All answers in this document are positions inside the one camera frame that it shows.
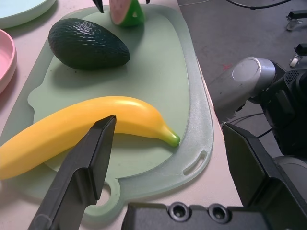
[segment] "cable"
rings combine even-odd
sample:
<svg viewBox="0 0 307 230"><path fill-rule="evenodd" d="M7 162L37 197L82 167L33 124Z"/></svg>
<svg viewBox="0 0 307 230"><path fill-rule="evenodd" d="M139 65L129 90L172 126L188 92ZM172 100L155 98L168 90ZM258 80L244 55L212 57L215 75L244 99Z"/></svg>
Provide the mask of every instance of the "cable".
<svg viewBox="0 0 307 230"><path fill-rule="evenodd" d="M270 7L274 7L274 6L279 6L281 4L285 4L287 2L290 2L292 0L284 0L284 1L281 1L281 2L278 2L278 3L275 3L275 4L271 4L271 5L265 5L265 6L247 6L247 5L243 5L243 4L240 4L240 3L236 3L236 2L233 2L231 0L225 0L233 5L236 5L236 6L239 6L239 7L243 7L243 8L248 8L248 9L251 9L251 10L256 10L256 9L265 9L265 8L270 8Z"/></svg>
<svg viewBox="0 0 307 230"><path fill-rule="evenodd" d="M263 137L264 135L267 135L269 132L271 132L272 129L270 128L268 131L266 131L265 133L262 133L260 136L258 136L257 138L261 138Z"/></svg>
<svg viewBox="0 0 307 230"><path fill-rule="evenodd" d="M258 114L252 114L252 115L243 116L243 117L240 117L240 118L238 118L238 119L235 119L235 120L233 120L233 121L231 121L231 122L229 122L229 123L232 124L233 122L235 122L235 121L237 121L237 120L240 120L240 121L238 121L237 123L235 123L235 125L236 125L236 124L238 124L239 122L241 122L241 121L243 121L243 120L245 120L245 119L248 119L248 118L250 118L250 117L252 117L252 116L261 115L261 114L263 114L263 113L258 113Z"/></svg>
<svg viewBox="0 0 307 230"><path fill-rule="evenodd" d="M195 3L189 3L189 4L183 4L183 5L179 5L179 6L189 6L189 5L195 5L195 4L200 4L200 3L205 3L211 0L206 0L206 1L201 1L201 2L195 2Z"/></svg>

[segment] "cutting board handle hole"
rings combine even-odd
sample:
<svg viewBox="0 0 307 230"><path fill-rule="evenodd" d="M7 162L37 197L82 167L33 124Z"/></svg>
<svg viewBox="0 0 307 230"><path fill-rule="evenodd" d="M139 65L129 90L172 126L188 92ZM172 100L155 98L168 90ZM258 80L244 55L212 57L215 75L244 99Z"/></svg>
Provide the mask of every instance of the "cutting board handle hole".
<svg viewBox="0 0 307 230"><path fill-rule="evenodd" d="M207 153L205 151L202 151L198 156L197 160L183 171L183 174L185 176L188 176L194 173L196 170L198 170L201 167L202 163L204 162L206 156Z"/></svg>
<svg viewBox="0 0 307 230"><path fill-rule="evenodd" d="M110 197L111 197L111 188L109 185L104 184L100 199L97 201L96 205L97 206L105 205L109 201Z"/></svg>

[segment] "green banana tip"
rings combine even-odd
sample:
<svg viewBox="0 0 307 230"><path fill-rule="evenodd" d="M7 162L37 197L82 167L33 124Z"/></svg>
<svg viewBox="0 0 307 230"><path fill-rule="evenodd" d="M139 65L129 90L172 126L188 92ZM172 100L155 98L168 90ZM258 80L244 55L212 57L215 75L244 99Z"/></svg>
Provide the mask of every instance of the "green banana tip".
<svg viewBox="0 0 307 230"><path fill-rule="evenodd" d="M168 143L172 147L176 147L180 142L180 137L174 133L173 131L169 130L169 134L166 138L166 143Z"/></svg>

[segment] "dark green avocado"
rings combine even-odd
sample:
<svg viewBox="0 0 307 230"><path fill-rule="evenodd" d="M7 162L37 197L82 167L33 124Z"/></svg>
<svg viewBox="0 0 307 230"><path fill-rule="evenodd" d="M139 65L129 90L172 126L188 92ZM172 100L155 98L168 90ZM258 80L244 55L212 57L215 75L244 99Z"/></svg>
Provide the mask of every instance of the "dark green avocado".
<svg viewBox="0 0 307 230"><path fill-rule="evenodd" d="M104 27L77 18L55 23L48 41L54 55L74 69L101 69L125 65L130 58L126 45Z"/></svg>

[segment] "plastic banana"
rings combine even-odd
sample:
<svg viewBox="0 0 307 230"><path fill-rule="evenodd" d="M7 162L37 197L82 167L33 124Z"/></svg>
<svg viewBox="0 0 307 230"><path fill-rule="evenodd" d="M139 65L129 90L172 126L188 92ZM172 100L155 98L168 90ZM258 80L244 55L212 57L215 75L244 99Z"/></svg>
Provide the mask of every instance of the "plastic banana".
<svg viewBox="0 0 307 230"><path fill-rule="evenodd" d="M131 97L94 98L64 108L29 126L0 147L0 180L18 176L73 147L97 121L116 115L115 133L158 138L177 146L180 137L158 110Z"/></svg>

